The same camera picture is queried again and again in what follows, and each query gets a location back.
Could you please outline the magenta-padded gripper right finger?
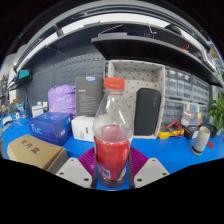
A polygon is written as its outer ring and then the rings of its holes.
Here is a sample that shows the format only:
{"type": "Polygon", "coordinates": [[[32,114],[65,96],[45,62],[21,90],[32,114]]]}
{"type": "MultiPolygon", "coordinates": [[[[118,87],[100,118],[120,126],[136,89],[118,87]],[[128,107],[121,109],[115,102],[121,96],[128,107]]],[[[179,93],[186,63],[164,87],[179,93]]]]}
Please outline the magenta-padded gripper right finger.
{"type": "Polygon", "coordinates": [[[136,148],[130,148],[128,183],[131,189],[143,187],[168,174],[169,172],[157,158],[147,158],[136,148]]]}

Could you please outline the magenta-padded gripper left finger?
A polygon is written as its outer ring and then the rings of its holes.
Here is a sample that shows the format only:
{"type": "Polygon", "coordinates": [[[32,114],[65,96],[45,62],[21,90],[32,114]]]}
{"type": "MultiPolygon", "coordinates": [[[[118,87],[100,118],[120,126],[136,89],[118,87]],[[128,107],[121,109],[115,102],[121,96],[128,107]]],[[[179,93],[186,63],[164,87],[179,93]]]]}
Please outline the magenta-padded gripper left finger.
{"type": "Polygon", "coordinates": [[[98,181],[95,148],[90,148],[78,158],[69,158],[56,175],[81,187],[95,188],[98,181]]]}

